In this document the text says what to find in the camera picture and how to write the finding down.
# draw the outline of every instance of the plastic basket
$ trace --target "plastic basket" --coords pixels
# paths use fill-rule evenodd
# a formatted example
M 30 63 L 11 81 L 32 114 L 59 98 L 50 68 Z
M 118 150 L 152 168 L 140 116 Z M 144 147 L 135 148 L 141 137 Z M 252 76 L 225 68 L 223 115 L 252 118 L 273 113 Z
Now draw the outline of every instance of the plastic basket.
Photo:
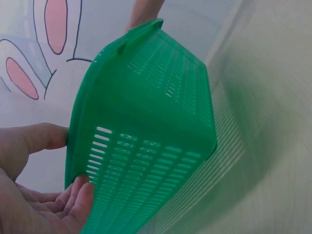
M 84 233 L 136 233 L 216 150 L 206 66 L 162 23 L 106 46 L 77 94 L 65 187 L 81 173 L 95 184 Z

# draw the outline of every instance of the pink bunny ear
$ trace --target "pink bunny ear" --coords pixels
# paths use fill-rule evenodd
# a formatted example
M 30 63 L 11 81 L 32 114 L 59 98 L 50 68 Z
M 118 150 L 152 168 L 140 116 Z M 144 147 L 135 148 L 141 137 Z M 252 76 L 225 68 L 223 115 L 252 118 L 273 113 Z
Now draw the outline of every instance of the pink bunny ear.
M 45 27 L 49 46 L 59 55 L 63 52 L 67 37 L 67 1 L 47 0 Z
M 37 42 L 51 73 L 73 59 L 82 0 L 34 0 Z
M 6 71 L 11 81 L 28 97 L 32 99 L 39 99 L 38 92 L 34 84 L 19 66 L 19 64 L 12 58 L 6 60 Z
M 0 77 L 12 92 L 31 99 L 43 99 L 45 87 L 22 51 L 9 40 L 0 40 Z

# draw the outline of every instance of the hand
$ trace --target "hand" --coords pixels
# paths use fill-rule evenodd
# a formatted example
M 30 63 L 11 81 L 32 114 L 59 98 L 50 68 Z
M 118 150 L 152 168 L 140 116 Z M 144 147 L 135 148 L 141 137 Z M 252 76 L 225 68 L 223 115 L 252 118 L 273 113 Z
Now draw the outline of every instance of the hand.
M 77 177 L 63 193 L 42 194 L 15 183 L 30 154 L 64 147 L 66 138 L 66 128 L 48 123 L 0 129 L 0 233 L 81 231 L 93 204 L 88 176 Z

